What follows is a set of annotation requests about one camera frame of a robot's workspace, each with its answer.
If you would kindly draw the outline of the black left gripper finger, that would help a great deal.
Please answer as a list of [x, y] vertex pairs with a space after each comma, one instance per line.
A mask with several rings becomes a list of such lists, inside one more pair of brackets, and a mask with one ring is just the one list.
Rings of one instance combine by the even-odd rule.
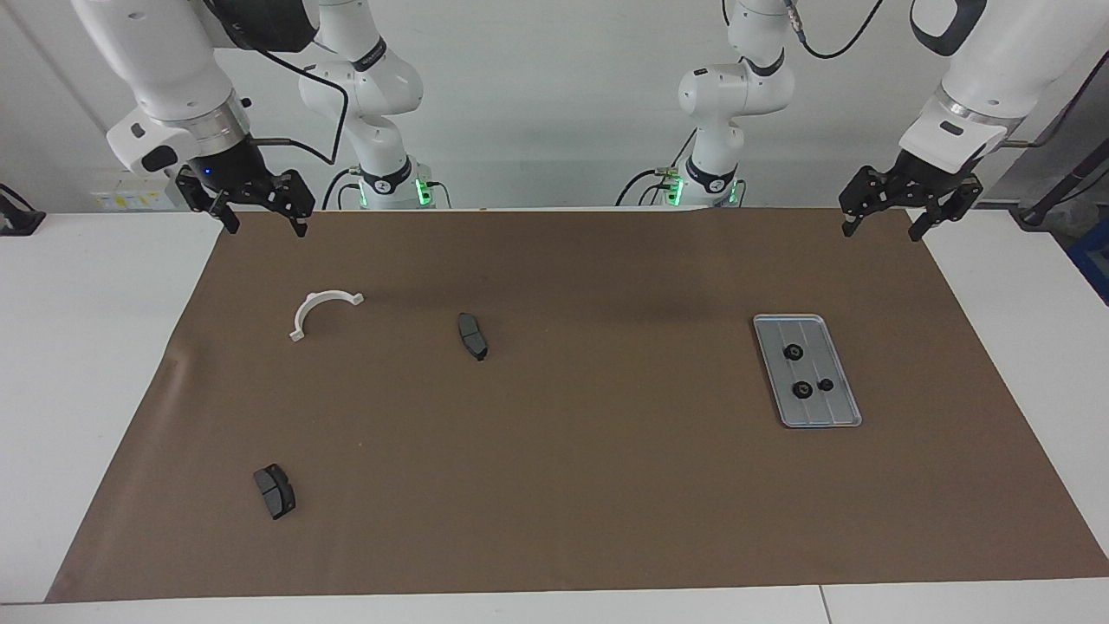
[[863, 166], [854, 177], [840, 191], [840, 209], [842, 209], [844, 222], [842, 232], [844, 237], [851, 237], [862, 224], [862, 221], [872, 214], [879, 213], [891, 206], [891, 201], [886, 197], [886, 173], [879, 172], [872, 166]]
[[966, 216], [973, 204], [981, 197], [981, 180], [968, 175], [945, 198], [928, 200], [923, 212], [912, 222], [908, 236], [912, 242], [923, 241], [925, 234], [946, 222], [957, 222]]

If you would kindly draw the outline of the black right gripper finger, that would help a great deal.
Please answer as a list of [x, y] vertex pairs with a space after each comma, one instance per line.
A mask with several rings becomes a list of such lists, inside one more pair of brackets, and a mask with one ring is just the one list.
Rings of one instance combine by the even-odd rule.
[[315, 209], [315, 197], [296, 170], [286, 170], [273, 177], [273, 211], [289, 221], [296, 236], [308, 234], [308, 221]]
[[218, 192], [217, 195], [210, 195], [199, 175], [192, 168], [181, 168], [177, 173], [177, 190], [182, 194], [189, 209], [207, 214], [215, 218], [228, 234], [235, 234], [240, 229], [240, 219], [235, 212], [230, 208], [226, 194]]

